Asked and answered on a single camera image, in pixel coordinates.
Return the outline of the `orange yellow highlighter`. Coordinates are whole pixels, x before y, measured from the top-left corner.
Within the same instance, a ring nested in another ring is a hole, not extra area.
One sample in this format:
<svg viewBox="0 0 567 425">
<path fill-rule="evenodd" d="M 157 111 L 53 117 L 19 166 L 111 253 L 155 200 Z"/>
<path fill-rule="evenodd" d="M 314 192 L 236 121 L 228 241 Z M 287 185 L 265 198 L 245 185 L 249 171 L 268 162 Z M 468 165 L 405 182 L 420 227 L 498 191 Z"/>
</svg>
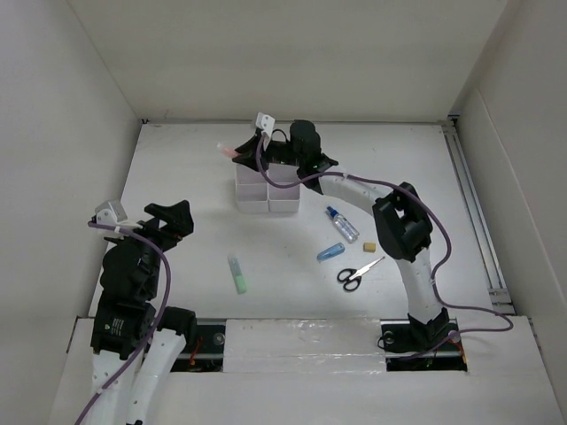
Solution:
<svg viewBox="0 0 567 425">
<path fill-rule="evenodd" d="M 235 149 L 233 149 L 229 146 L 226 146 L 222 143 L 218 143 L 216 145 L 216 148 L 220 153 L 222 153 L 227 158 L 234 159 L 234 158 L 237 158 L 239 156 L 239 153 Z"/>
</svg>

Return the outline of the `green highlighter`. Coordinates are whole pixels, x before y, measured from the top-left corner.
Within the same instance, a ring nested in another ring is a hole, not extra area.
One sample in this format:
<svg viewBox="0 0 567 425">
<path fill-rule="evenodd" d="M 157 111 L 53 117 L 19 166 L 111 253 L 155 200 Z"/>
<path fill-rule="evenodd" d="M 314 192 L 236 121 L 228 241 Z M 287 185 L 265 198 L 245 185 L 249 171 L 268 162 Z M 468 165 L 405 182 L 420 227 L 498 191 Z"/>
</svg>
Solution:
<svg viewBox="0 0 567 425">
<path fill-rule="evenodd" d="M 230 254 L 228 256 L 228 263 L 237 294 L 245 294 L 247 292 L 247 286 L 237 257 Z"/>
</svg>

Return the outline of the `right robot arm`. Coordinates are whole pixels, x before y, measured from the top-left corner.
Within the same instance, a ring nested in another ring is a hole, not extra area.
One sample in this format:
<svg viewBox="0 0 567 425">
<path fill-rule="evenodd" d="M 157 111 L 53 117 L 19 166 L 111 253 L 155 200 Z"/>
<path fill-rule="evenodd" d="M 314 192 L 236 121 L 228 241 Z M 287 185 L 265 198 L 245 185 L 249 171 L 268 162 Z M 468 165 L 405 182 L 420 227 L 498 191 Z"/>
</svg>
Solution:
<svg viewBox="0 0 567 425">
<path fill-rule="evenodd" d="M 412 343 L 423 350 L 443 344 L 450 335 L 449 316 L 436 289 L 439 268 L 430 255 L 431 233 L 442 226 L 415 188 L 407 182 L 395 185 L 349 174 L 323 153 L 321 137 L 308 120 L 294 120 L 283 142 L 274 140 L 276 121 L 267 114 L 259 113 L 252 127 L 252 138 L 235 149 L 233 162 L 260 173 L 278 189 L 286 186 L 268 175 L 269 168 L 293 166 L 299 185 L 368 213 L 383 252 L 400 270 Z"/>
</svg>

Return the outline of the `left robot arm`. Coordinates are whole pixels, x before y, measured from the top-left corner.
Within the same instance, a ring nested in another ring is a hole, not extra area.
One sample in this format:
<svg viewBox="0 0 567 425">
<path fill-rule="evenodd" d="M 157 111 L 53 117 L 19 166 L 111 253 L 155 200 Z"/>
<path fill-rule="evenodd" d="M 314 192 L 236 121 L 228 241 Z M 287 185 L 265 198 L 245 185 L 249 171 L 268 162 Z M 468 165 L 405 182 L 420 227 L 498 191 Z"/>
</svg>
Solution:
<svg viewBox="0 0 567 425">
<path fill-rule="evenodd" d="M 112 244 L 102 261 L 90 340 L 91 396 L 79 424 L 150 424 L 177 357 L 197 342 L 196 314 L 168 305 L 165 256 L 194 231 L 190 204 L 148 204 L 134 222 L 120 201 L 101 204 L 88 225 Z"/>
</svg>

